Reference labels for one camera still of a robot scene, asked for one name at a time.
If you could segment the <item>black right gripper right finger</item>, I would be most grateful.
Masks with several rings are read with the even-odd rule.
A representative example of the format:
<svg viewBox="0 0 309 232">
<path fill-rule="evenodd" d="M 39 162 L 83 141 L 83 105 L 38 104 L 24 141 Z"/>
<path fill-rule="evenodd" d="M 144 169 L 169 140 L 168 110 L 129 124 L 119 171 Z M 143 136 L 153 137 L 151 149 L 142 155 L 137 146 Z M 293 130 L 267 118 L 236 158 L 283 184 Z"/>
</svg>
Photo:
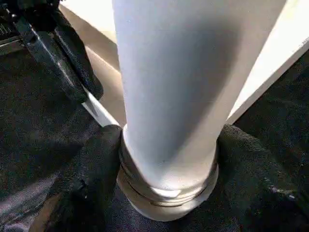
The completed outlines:
<svg viewBox="0 0 309 232">
<path fill-rule="evenodd" d="M 218 191 L 201 216 L 205 232 L 306 232 L 309 180 L 292 177 L 255 137 L 233 125 L 219 136 Z"/>
</svg>

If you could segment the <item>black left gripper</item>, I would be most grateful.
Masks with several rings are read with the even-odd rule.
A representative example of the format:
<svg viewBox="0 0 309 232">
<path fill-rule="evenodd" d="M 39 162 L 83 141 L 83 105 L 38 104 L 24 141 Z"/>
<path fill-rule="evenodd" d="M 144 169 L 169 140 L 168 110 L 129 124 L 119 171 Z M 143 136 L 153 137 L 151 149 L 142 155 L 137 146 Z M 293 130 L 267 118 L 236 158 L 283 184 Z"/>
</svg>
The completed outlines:
<svg viewBox="0 0 309 232">
<path fill-rule="evenodd" d="M 23 46 L 56 78 L 56 84 L 70 100 L 87 100 L 82 85 L 100 99 L 104 94 L 102 84 L 94 74 L 83 41 L 66 17 L 55 13 L 59 3 L 58 0 L 2 0 L 0 17 L 14 27 Z"/>
</svg>

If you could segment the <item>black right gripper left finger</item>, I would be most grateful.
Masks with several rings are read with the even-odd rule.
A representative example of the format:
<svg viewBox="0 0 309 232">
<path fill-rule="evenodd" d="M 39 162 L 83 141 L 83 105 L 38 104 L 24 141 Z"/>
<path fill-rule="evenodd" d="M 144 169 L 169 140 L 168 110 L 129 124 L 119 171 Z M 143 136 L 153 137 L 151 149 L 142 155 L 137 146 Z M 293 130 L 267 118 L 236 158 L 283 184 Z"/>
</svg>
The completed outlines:
<svg viewBox="0 0 309 232">
<path fill-rule="evenodd" d="M 122 128 L 100 128 L 58 174 L 48 197 L 58 197 L 47 232 L 102 232 L 120 169 Z"/>
</svg>

